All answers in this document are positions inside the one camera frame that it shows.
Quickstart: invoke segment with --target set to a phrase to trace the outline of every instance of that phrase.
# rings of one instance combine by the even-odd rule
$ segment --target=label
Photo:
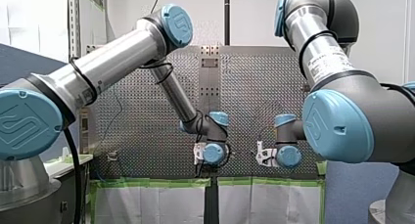
[[[317,83],[330,75],[353,70],[354,67],[342,48],[331,46],[319,56],[311,59],[308,62],[308,69],[314,82]]]

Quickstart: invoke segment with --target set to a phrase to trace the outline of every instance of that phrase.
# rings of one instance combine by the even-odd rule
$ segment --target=blue end cap
[[[294,146],[284,146],[278,151],[277,161],[283,167],[295,168],[301,162],[301,152]]]
[[[229,126],[229,115],[225,112],[210,112],[208,115],[210,115],[213,120],[225,127]]]
[[[302,120],[308,143],[326,159],[359,163],[373,153],[372,127],[365,114],[337,91],[310,94],[302,108]]]
[[[55,142],[63,126],[58,107],[44,95],[0,90],[0,159],[34,157]]]
[[[286,123],[290,123],[291,121],[295,121],[297,118],[294,114],[278,114],[274,118],[274,126],[279,127],[281,125],[284,125]]]
[[[415,91],[415,81],[408,82],[404,84],[403,87],[406,87],[412,91]]]
[[[284,35],[283,3],[284,0],[278,0],[277,10],[275,12],[274,35],[278,37]]]
[[[173,4],[162,7],[161,23],[171,42],[178,48],[185,47],[192,41],[192,22],[181,7]]]
[[[225,156],[222,147],[217,144],[207,144],[204,149],[204,161],[209,164],[220,164]]]

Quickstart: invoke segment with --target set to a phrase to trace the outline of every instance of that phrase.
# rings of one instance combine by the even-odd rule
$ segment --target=black bar
[[[225,46],[230,45],[231,40],[230,7],[230,0],[225,0]]]
[[[210,177],[210,186],[205,187],[205,224],[219,224],[219,187],[217,177]]]

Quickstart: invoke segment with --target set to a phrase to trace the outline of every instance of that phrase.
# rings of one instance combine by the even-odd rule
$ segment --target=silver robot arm
[[[39,154],[51,147],[61,131],[68,132],[66,129],[75,122],[82,107],[93,104],[101,93],[136,68],[148,68],[152,72],[182,121],[183,130],[207,136],[208,145],[211,145],[207,150],[207,163],[220,164],[227,153],[227,114],[198,114],[171,64],[164,62],[165,56],[187,46],[192,37],[188,14],[178,6],[167,5],[140,19],[130,33],[91,54],[71,60],[48,75],[31,74],[1,88],[2,218],[7,219],[10,214],[11,220],[17,220],[12,209],[40,201],[44,197],[39,198],[39,194],[49,196],[59,189],[58,181],[49,180]],[[49,223],[46,219],[38,222]],[[13,223],[24,222],[19,219]]]
[[[409,162],[415,158],[411,86],[381,85],[351,64],[346,53],[357,41],[358,26],[349,0],[280,0],[275,34],[297,53],[311,93],[302,122],[280,120],[279,127],[290,127],[277,137],[306,139],[329,160]],[[303,133],[294,127],[299,123]]]

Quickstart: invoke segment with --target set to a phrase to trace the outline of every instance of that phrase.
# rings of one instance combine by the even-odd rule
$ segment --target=perforated metal panel
[[[271,47],[221,47],[219,51],[220,105],[230,115],[229,143],[234,152],[219,175],[315,178],[317,156],[306,143],[300,144],[303,161],[294,170],[266,168],[254,160],[257,135],[263,127],[272,126],[276,114],[300,116],[305,82],[295,54],[288,48]],[[168,57],[196,108],[203,87],[200,59],[200,47]],[[107,129],[119,112],[117,99],[123,110]],[[137,70],[125,77],[99,98],[91,112],[90,135],[98,136],[98,142],[104,139],[95,151],[95,167],[102,177],[194,176],[195,136],[178,130],[179,119],[149,71]],[[273,147],[272,127],[262,136],[264,147]],[[108,153],[114,152],[115,157],[108,159]]]
[[[168,56],[174,72],[194,106],[199,95],[199,47]],[[179,119],[148,70],[126,76],[94,105],[98,134],[96,169],[102,177],[193,177],[194,136],[178,130]],[[122,112],[108,125],[119,112]],[[114,161],[107,154],[116,152]]]
[[[267,168],[254,160],[256,140],[265,127],[264,148],[274,148],[274,116],[300,116],[306,94],[298,59],[289,48],[221,47],[221,106],[229,113],[229,143],[233,158],[221,176],[316,177],[316,154],[300,143],[302,164],[296,169]]]

